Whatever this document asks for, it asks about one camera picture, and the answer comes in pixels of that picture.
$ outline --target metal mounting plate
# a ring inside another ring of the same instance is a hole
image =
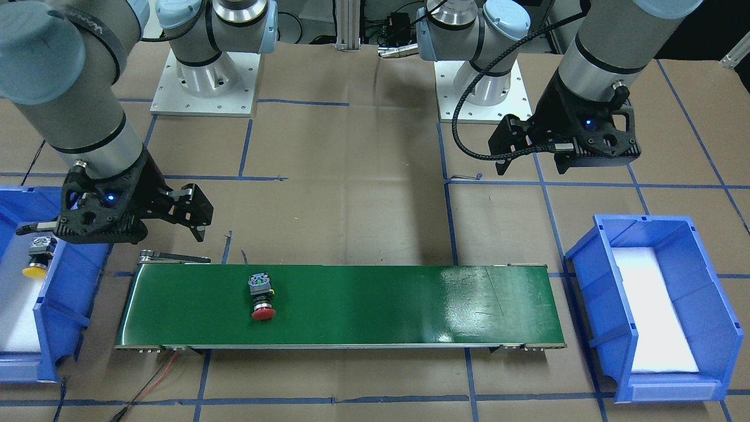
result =
[[[449,123],[453,118],[456,103],[462,92],[456,92],[453,88],[453,79],[458,69],[464,62],[446,61],[435,62],[435,86],[437,90],[437,104],[439,107],[440,121]],[[522,119],[531,117],[531,106],[526,94],[524,79],[521,76],[521,68],[518,61],[513,64],[511,70],[511,88],[505,100],[491,107],[482,107],[464,102],[458,117],[459,123],[500,123],[506,114],[514,114]]]
[[[241,80],[231,91],[213,98],[198,98],[188,94],[177,79],[177,59],[170,50],[161,73],[159,87],[151,103],[151,114],[167,116],[223,116],[252,117],[256,100],[256,86],[260,54],[228,53],[237,67]]]

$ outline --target blue joint cap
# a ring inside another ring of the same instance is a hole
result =
[[[633,0],[633,2],[651,16],[675,20],[691,14],[703,0]]]
[[[265,31],[263,31],[263,38],[260,40],[258,54],[273,53],[276,49],[276,38],[278,34],[276,1],[271,0],[268,3],[268,14],[265,17]]]
[[[190,22],[200,12],[201,0],[159,0],[156,17],[163,29],[173,29]]]
[[[133,9],[136,18],[138,18],[142,37],[143,30],[146,29],[146,23],[149,21],[148,18],[151,16],[151,5],[148,4],[149,0],[127,0],[127,3],[130,5],[130,8]]]
[[[529,34],[529,13],[512,0],[487,0],[484,18],[490,26],[512,40],[518,41]]]
[[[425,8],[420,8],[417,11],[417,18],[422,18],[427,11]],[[419,47],[419,57],[426,62],[437,62],[437,55],[435,54],[435,46],[432,45],[432,37],[430,36],[430,26],[426,19],[417,22],[417,47]]]
[[[0,6],[0,95],[24,105],[54,100],[81,75],[85,48],[76,26],[45,3]]]

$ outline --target red push button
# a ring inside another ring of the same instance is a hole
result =
[[[253,312],[253,319],[263,321],[264,319],[271,319],[276,315],[276,311],[273,308],[260,308]]]

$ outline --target blue plastic bin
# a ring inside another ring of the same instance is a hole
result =
[[[23,222],[54,219],[61,194],[60,188],[0,186],[0,268],[12,266],[6,270],[20,273],[23,263],[29,261],[29,238],[15,236],[16,228]],[[89,325],[98,273],[108,247],[58,242],[33,305],[40,352],[0,350],[0,382],[59,381],[56,362],[74,353],[81,329]],[[12,292],[0,291],[2,294]]]
[[[594,216],[595,226],[568,251],[615,402],[721,400],[743,331],[690,217]],[[653,248],[697,373],[633,373],[638,329],[612,248]]]

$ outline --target yellow push button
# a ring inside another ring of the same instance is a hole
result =
[[[42,267],[26,267],[21,272],[24,276],[32,279],[43,279],[44,277],[47,277],[47,269]]]

